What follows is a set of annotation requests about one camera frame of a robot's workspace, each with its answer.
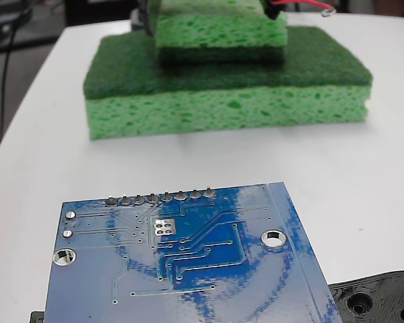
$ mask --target white table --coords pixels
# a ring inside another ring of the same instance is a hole
[[[0,146],[0,322],[44,309],[61,203],[123,193],[284,181],[328,283],[404,270],[404,19],[292,20],[371,70],[366,123],[89,141],[84,77],[129,23],[65,30]]]

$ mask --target floor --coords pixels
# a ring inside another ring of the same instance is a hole
[[[7,74],[5,128],[9,126],[18,106],[52,47],[52,45],[41,46],[12,53]],[[4,58],[3,54],[0,55],[0,91]]]

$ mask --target green sponge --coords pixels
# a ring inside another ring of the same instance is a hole
[[[322,30],[290,27],[283,65],[160,68],[142,32],[102,40],[84,84],[92,139],[363,121],[372,76]]]
[[[287,22],[257,0],[162,0],[151,15],[161,62],[283,62]]]

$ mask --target red wire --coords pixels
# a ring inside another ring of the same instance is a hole
[[[324,9],[332,9],[327,3],[318,2],[316,0],[271,0],[273,5],[284,5],[286,3],[308,3]]]

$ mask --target blue circuit board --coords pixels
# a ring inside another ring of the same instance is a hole
[[[283,183],[64,203],[45,323],[339,323]]]

